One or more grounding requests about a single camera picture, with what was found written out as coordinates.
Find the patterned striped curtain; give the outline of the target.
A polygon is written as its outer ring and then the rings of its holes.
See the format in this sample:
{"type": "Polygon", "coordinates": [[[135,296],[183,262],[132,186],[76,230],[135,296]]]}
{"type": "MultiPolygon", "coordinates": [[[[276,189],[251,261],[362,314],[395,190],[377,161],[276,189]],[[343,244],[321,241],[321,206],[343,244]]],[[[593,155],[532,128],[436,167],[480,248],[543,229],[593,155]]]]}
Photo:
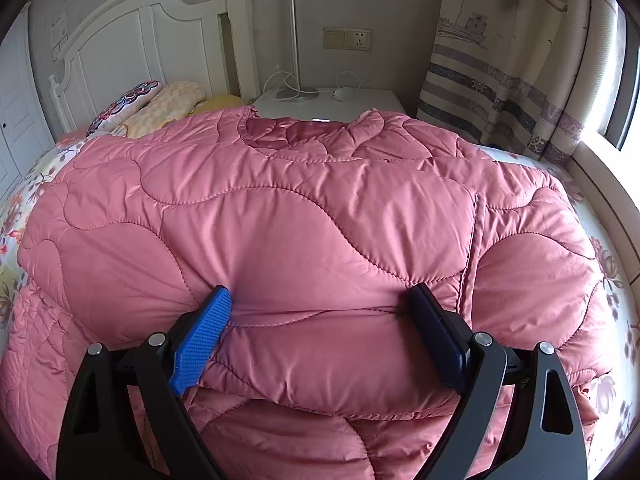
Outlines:
{"type": "Polygon", "coordinates": [[[563,165],[600,126],[615,0],[442,0],[419,118],[563,165]]]}

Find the silver desk lamp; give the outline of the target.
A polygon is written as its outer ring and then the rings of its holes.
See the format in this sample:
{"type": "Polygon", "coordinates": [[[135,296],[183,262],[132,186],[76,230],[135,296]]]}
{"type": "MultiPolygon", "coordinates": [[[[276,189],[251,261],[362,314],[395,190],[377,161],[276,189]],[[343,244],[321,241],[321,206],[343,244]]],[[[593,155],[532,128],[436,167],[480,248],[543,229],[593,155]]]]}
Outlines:
{"type": "Polygon", "coordinates": [[[288,0],[288,18],[290,19],[290,38],[292,53],[292,72],[284,76],[276,97],[279,101],[307,102],[317,99],[319,90],[304,87],[300,76],[299,41],[297,27],[296,0],[288,0]]]}

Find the floral bed sheet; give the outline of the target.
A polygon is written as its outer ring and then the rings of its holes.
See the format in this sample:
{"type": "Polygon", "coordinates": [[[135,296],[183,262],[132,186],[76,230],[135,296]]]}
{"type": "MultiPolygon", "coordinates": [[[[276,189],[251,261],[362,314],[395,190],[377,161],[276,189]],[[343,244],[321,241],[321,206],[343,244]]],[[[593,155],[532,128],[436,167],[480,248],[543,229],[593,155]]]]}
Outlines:
{"type": "MultiPolygon", "coordinates": [[[[17,263],[17,249],[32,208],[44,188],[84,146],[84,136],[72,133],[44,154],[22,183],[1,206],[1,347],[6,348],[12,330],[14,301],[27,281],[17,263]]],[[[556,177],[564,186],[596,253],[603,274],[605,312],[612,315],[615,334],[610,339],[612,370],[587,385],[590,406],[598,415],[588,441],[589,477],[594,478],[637,427],[639,421],[639,315],[629,278],[612,237],[600,214],[591,205],[593,195],[583,177],[576,179],[565,169],[522,155],[483,148],[497,162],[535,167],[556,177]]]]}

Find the colourful patterned pillow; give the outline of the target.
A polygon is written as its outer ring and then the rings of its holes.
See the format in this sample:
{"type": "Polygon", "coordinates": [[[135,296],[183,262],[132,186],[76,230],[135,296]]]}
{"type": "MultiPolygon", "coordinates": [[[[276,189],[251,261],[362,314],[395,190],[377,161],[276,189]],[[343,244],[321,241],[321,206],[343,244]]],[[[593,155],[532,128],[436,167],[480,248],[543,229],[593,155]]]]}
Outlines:
{"type": "Polygon", "coordinates": [[[87,136],[98,132],[112,132],[148,104],[162,88],[163,84],[156,79],[140,82],[93,118],[87,129],[87,136]]]}

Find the white nightstand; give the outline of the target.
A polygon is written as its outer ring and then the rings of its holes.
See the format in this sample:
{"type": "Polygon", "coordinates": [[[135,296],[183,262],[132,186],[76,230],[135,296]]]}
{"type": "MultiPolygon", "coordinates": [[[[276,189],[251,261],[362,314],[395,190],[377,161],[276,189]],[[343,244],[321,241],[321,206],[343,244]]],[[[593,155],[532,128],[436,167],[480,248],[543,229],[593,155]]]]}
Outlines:
{"type": "Polygon", "coordinates": [[[353,122],[367,110],[406,112],[393,91],[376,89],[320,89],[316,98],[303,101],[278,100],[265,93],[254,107],[265,118],[292,117],[316,122],[353,122]]]}

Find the pink quilted jacket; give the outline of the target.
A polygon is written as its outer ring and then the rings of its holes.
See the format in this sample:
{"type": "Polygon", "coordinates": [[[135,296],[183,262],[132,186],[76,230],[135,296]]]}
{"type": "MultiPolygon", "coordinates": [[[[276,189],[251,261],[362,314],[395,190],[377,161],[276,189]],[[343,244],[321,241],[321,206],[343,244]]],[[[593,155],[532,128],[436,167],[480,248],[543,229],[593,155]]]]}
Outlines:
{"type": "Polygon", "coordinates": [[[500,344],[551,342],[593,435],[611,358],[590,239],[555,177],[453,132],[218,110],[80,142],[30,201],[1,411],[45,474],[88,345],[134,347],[217,286],[231,318],[184,404],[232,479],[419,470],[457,403],[399,303],[421,283],[500,344]]]}

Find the white wardrobe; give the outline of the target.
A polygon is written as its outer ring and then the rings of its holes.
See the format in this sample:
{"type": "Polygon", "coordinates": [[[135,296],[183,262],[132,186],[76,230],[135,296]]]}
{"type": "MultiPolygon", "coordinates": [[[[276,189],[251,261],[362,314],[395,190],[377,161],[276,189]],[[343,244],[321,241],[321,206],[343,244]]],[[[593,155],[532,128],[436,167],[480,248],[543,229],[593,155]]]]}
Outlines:
{"type": "Polygon", "coordinates": [[[23,6],[0,48],[1,198],[54,145],[32,74],[29,7],[29,2],[23,6]]]}

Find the dark framed window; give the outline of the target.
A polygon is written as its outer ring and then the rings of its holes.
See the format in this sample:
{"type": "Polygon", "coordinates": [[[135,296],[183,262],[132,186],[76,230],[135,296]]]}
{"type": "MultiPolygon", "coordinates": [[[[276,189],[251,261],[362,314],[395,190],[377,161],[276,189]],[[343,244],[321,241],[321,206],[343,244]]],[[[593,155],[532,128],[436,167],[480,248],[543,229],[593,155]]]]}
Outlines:
{"type": "Polygon", "coordinates": [[[630,13],[621,10],[618,38],[623,40],[623,59],[618,62],[617,93],[604,137],[616,150],[632,137],[634,115],[639,110],[639,25],[630,13]]]}

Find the beige wall socket panel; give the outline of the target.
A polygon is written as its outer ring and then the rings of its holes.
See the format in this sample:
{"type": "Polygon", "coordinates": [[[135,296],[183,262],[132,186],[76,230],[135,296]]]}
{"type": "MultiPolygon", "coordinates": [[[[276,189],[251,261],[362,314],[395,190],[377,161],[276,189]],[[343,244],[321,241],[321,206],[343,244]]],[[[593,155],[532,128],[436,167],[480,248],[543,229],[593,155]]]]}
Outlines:
{"type": "Polygon", "coordinates": [[[323,47],[368,52],[372,47],[372,32],[370,29],[326,27],[323,29],[323,47]]]}

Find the white wooden headboard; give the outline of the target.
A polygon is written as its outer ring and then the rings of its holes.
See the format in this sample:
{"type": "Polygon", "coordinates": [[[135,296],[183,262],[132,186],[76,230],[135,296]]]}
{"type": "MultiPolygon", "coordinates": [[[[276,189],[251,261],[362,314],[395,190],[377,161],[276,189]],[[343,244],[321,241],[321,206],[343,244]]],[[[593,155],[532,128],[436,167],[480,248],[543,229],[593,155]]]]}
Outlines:
{"type": "Polygon", "coordinates": [[[207,96],[260,95],[252,0],[107,0],[70,34],[50,93],[64,132],[140,82],[194,81],[207,96]]]}

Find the yellow fluffy pillow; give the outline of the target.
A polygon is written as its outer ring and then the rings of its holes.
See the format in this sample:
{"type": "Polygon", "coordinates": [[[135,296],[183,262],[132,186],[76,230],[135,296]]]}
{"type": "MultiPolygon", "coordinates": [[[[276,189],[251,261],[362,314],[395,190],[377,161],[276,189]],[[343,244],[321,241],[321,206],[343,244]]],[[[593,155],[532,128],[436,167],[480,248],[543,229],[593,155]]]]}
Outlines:
{"type": "Polygon", "coordinates": [[[171,122],[185,118],[205,98],[205,88],[197,82],[175,81],[166,84],[148,104],[122,124],[124,136],[140,139],[160,130],[171,122]]]}

